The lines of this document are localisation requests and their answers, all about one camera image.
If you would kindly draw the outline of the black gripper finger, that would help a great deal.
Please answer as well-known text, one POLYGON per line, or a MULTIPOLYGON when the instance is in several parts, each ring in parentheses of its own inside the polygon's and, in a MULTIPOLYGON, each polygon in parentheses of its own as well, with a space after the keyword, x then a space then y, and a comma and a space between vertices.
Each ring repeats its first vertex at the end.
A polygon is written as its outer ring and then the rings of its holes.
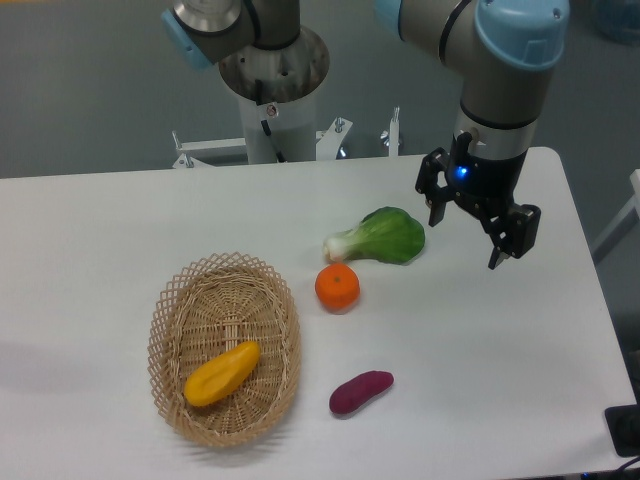
POLYGON ((445 183, 444 186, 438 184, 439 175, 447 173, 449 160, 449 153, 438 147, 424 156, 421 161, 415 190, 425 196, 425 204, 430 209, 429 226, 436 226, 443 220, 446 205, 449 202, 459 204, 459 191, 448 183, 445 183))
POLYGON ((485 215, 481 225, 490 237, 493 250, 488 268, 496 269, 505 259, 520 259, 535 245, 541 209, 531 204, 512 203, 500 215, 485 215))

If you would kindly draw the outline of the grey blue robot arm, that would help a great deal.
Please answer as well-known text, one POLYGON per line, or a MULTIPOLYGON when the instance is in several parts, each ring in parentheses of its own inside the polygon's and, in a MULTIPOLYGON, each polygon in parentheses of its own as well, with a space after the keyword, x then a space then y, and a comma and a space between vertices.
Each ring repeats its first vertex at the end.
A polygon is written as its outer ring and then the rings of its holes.
MULTIPOLYGON (((554 67, 564 50, 565 1, 378 1, 379 22, 463 80, 449 148, 421 163, 416 189, 438 224, 448 204, 489 236, 491 267, 520 258, 541 218, 513 192, 554 67)), ((296 1, 175 1, 161 15, 195 68, 216 66, 243 108, 253 164, 315 160, 312 99, 329 53, 296 1)))

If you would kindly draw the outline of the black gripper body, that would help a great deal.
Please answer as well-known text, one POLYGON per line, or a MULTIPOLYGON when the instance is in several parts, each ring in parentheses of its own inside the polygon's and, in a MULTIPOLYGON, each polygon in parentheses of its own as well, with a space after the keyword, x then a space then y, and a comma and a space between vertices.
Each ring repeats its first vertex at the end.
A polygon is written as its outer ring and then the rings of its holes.
POLYGON ((471 153, 472 140, 472 134, 463 131, 452 141, 445 179, 453 190, 453 201, 477 219, 505 216, 515 205, 514 189, 526 154, 486 159, 471 153))

